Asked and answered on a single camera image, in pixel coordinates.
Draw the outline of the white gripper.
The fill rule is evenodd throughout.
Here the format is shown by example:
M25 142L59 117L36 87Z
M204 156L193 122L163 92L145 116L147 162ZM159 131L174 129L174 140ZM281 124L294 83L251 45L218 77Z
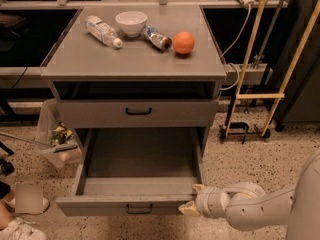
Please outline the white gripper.
M225 209L231 200L226 191L217 187L204 186L203 184L193 184L192 189L197 193L194 201L189 201L178 207L185 216L205 218L224 218Z

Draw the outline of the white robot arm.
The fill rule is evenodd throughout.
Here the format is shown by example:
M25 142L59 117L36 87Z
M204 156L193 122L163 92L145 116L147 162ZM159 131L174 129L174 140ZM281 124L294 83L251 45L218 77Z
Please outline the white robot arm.
M196 197L179 207L186 216L223 218L239 231L285 225L286 240L320 240L320 151L308 158L295 184L271 194L251 182L193 189Z

